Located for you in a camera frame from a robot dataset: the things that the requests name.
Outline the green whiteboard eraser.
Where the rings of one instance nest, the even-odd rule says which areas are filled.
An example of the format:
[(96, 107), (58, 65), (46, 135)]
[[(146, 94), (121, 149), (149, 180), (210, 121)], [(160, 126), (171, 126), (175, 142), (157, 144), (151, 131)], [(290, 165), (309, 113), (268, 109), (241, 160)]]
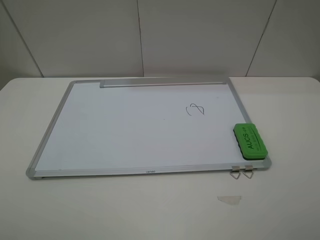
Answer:
[(253, 123), (237, 123), (233, 128), (242, 157), (247, 161), (264, 160), (268, 150)]

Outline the black handwriting mark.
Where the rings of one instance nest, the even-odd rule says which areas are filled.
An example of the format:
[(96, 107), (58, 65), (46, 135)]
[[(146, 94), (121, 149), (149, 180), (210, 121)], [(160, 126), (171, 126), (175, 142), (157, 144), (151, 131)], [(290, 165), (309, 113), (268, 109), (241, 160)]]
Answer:
[(205, 115), (205, 109), (202, 106), (197, 105), (195, 103), (191, 103), (189, 106), (186, 106), (185, 111), (189, 116), (197, 114), (201, 114), (203, 116)]

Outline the aluminium framed whiteboard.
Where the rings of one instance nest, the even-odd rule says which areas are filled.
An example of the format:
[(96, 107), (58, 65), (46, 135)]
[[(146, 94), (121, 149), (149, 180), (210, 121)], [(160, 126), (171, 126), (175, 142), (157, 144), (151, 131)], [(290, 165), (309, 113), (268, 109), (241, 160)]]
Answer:
[[(186, 107), (205, 115), (189, 116)], [(236, 124), (251, 119), (230, 78), (128, 77), (72, 81), (26, 170), (32, 180), (231, 172), (246, 165)]]

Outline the left metal hanging clip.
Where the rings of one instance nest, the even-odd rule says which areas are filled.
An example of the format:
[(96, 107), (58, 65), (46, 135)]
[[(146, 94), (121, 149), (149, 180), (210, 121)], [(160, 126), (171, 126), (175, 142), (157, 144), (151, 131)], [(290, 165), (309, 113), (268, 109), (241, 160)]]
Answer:
[(235, 179), (238, 180), (241, 175), (241, 168), (239, 166), (232, 166), (230, 175)]

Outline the metal hanging clip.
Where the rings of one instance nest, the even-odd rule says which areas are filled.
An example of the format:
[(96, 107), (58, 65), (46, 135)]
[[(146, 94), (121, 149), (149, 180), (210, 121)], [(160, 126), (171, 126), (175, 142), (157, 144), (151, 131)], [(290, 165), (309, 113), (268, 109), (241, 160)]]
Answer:
[(232, 166), (230, 175), (235, 179), (238, 180), (241, 175), (241, 168), (239, 166)]
[(246, 176), (248, 179), (252, 179), (254, 175), (254, 167), (252, 165), (246, 165), (243, 170), (243, 175)]

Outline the right metal hanging clip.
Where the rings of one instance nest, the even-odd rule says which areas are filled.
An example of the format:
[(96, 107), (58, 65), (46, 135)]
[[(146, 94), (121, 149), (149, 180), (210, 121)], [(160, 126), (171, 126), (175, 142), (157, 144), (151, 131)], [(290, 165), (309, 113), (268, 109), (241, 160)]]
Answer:
[(248, 179), (252, 179), (254, 175), (254, 167), (252, 165), (246, 165), (243, 170), (243, 175), (246, 176)]

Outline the clear tape piece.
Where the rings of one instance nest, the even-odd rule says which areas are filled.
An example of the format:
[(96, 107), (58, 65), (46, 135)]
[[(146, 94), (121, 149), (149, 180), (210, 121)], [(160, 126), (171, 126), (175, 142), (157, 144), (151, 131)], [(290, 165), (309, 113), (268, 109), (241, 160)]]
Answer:
[(242, 196), (218, 196), (217, 199), (220, 202), (223, 202), (230, 206), (237, 206), (240, 204), (240, 201), (242, 200)]

